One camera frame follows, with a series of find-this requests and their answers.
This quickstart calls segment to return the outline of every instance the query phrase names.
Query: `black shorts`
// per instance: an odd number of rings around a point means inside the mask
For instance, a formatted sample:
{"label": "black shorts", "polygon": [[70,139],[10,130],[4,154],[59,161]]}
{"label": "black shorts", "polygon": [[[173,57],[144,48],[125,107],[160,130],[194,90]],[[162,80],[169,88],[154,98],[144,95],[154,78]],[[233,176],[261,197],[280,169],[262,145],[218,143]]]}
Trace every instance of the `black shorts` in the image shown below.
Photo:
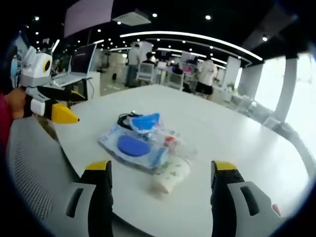
{"label": "black shorts", "polygon": [[213,94],[213,87],[211,85],[205,85],[198,81],[197,86],[196,86],[196,92],[202,93],[205,95],[211,95]]}

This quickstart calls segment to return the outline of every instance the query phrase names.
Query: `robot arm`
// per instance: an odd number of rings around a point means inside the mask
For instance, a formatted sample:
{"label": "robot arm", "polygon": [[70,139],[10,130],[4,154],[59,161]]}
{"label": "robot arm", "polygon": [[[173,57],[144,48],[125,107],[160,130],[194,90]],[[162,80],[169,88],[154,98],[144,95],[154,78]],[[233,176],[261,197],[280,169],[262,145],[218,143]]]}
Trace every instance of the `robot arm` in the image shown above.
{"label": "robot arm", "polygon": [[61,88],[51,88],[50,70],[52,56],[37,53],[30,47],[23,59],[21,86],[30,96],[30,109],[33,113],[44,116],[56,123],[76,123],[79,118],[65,105],[57,101],[84,101],[85,98],[74,92]]}

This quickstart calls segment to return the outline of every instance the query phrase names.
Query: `linear ceiling light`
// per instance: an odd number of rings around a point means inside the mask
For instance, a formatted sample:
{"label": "linear ceiling light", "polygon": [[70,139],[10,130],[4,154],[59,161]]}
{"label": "linear ceiling light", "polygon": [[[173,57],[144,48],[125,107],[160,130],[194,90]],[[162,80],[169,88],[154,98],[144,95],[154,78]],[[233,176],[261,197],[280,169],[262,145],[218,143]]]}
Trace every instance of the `linear ceiling light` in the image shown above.
{"label": "linear ceiling light", "polygon": [[224,45],[227,45],[229,47],[235,48],[240,50],[241,52],[244,52],[260,61],[262,61],[262,58],[259,57],[258,55],[242,48],[239,47],[235,44],[228,43],[226,41],[223,41],[221,39],[216,39],[213,37],[208,37],[208,36],[203,36],[203,35],[198,35],[198,34],[192,34],[192,33],[184,33],[184,32],[176,32],[176,31],[144,31],[144,32],[136,32],[136,33],[130,33],[130,34],[125,34],[125,35],[120,35],[119,37],[124,38],[124,37],[130,37],[130,36],[142,36],[142,35],[176,35],[176,36],[188,36],[188,37],[195,37],[195,38],[200,38],[204,40],[210,40],[213,42],[221,43]]}
{"label": "linear ceiling light", "polygon": [[160,51],[168,51],[168,52],[176,52],[176,53],[182,53],[182,50],[172,49],[172,48],[158,48],[157,50],[160,50]]}
{"label": "linear ceiling light", "polygon": [[190,54],[201,57],[201,58],[206,58],[206,55],[203,55],[203,54],[199,54],[199,53],[190,53]]}
{"label": "linear ceiling light", "polygon": [[104,39],[98,40],[98,41],[93,42],[93,43],[102,43],[102,42],[104,42]]}
{"label": "linear ceiling light", "polygon": [[223,63],[223,64],[227,64],[227,62],[224,62],[222,60],[219,60],[217,58],[211,58],[213,61],[219,62],[219,63]]}
{"label": "linear ceiling light", "polygon": [[109,51],[118,51],[118,50],[127,50],[127,49],[131,49],[131,47],[127,47],[127,48],[112,48]]}
{"label": "linear ceiling light", "polygon": [[54,44],[54,47],[51,49],[51,52],[52,52],[52,53],[55,51],[57,45],[59,44],[59,41],[60,41],[59,39],[56,40],[56,43]]}
{"label": "linear ceiling light", "polygon": [[218,64],[214,64],[216,67],[218,68],[222,68],[222,69],[226,69],[225,67],[221,66],[221,65],[218,65]]}
{"label": "linear ceiling light", "polygon": [[[167,52],[176,52],[176,53],[182,53],[182,50],[178,50],[178,49],[172,49],[172,48],[158,48],[157,50],[159,51],[167,51]],[[199,54],[199,53],[190,53],[191,55],[194,56],[198,56],[198,57],[202,57],[202,58],[206,58],[205,55],[203,54]]]}

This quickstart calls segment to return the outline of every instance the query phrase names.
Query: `white column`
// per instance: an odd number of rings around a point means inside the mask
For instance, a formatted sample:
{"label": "white column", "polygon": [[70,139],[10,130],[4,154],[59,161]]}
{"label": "white column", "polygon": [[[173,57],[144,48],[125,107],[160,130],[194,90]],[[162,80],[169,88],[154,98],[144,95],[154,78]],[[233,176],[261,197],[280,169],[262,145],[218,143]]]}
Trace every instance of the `white column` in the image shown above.
{"label": "white column", "polygon": [[273,113],[273,116],[281,122],[285,121],[292,103],[296,83],[297,60],[297,58],[286,60],[282,91],[276,110]]}
{"label": "white column", "polygon": [[240,68],[240,64],[241,64],[241,61],[239,59],[236,59],[232,56],[228,57],[226,71],[225,71],[224,80],[222,84],[223,89],[226,89],[227,85],[230,83],[235,84],[238,70]]}
{"label": "white column", "polygon": [[261,78],[262,68],[263,64],[259,64],[242,69],[242,74],[237,89],[239,95],[246,95],[252,99],[255,98]]}

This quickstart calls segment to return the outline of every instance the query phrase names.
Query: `white desk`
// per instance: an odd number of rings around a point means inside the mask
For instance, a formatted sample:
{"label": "white desk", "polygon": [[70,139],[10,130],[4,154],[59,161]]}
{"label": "white desk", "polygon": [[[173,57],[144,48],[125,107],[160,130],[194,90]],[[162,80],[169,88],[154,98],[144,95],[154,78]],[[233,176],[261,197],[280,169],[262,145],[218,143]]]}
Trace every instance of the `white desk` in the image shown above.
{"label": "white desk", "polygon": [[161,85],[113,93],[72,107],[73,125],[55,125],[60,144],[79,176],[93,161],[111,158],[97,143],[119,114],[160,112],[165,126],[181,132],[198,149],[191,173],[172,193],[150,191],[151,176],[113,160],[113,211],[155,237],[209,237],[212,233],[211,161],[235,164],[279,205],[295,209],[308,182],[291,143],[259,123],[191,94]]}

